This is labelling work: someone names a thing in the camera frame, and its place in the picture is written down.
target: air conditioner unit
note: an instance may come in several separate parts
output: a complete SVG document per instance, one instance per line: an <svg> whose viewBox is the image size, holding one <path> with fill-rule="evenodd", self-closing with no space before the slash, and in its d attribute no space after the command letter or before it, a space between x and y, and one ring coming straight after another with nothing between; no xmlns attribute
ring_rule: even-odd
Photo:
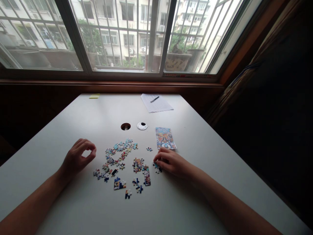
<svg viewBox="0 0 313 235"><path fill-rule="evenodd" d="M28 46L35 46L35 43L32 40L25 40Z"/></svg>
<svg viewBox="0 0 313 235"><path fill-rule="evenodd" d="M165 30L165 25L160 25L160 31L164 32L164 30Z"/></svg>

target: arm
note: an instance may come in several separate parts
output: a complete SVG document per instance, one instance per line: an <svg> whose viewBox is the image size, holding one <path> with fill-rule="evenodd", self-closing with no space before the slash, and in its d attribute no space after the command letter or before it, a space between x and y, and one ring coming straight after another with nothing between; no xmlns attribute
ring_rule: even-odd
<svg viewBox="0 0 313 235"><path fill-rule="evenodd" d="M82 156L85 150L91 150L86 158ZM79 139L59 170L0 222L0 234L35 234L57 196L96 157L96 151L89 140Z"/></svg>
<svg viewBox="0 0 313 235"><path fill-rule="evenodd" d="M203 192L230 234L281 234L243 201L174 151L160 148L153 161L162 169L191 180Z"/></svg>

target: hole in table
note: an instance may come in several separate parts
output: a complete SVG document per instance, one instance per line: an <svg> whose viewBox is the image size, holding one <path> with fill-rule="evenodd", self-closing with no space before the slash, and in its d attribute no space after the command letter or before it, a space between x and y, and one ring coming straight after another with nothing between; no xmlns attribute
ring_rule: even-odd
<svg viewBox="0 0 313 235"><path fill-rule="evenodd" d="M122 129L123 131L129 130L129 129L130 129L130 124L129 124L129 123L123 123L123 124L121 125L121 129Z"/></svg>

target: paper sheet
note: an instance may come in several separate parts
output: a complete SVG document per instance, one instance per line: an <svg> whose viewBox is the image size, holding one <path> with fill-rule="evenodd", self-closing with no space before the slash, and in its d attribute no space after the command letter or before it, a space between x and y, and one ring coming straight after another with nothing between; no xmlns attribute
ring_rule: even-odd
<svg viewBox="0 0 313 235"><path fill-rule="evenodd" d="M161 95L142 94L141 99L149 113L174 110L173 107L170 106L169 103Z"/></svg>
<svg viewBox="0 0 313 235"><path fill-rule="evenodd" d="M89 98L90 99L98 99L100 94L92 94Z"/></svg>

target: brown wall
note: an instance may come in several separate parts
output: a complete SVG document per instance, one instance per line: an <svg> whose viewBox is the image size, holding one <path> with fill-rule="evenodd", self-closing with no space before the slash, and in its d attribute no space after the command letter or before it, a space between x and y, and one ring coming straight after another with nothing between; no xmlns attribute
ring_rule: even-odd
<svg viewBox="0 0 313 235"><path fill-rule="evenodd" d="M0 85L0 135L18 150L81 93L177 93L201 114L222 91L222 86Z"/></svg>

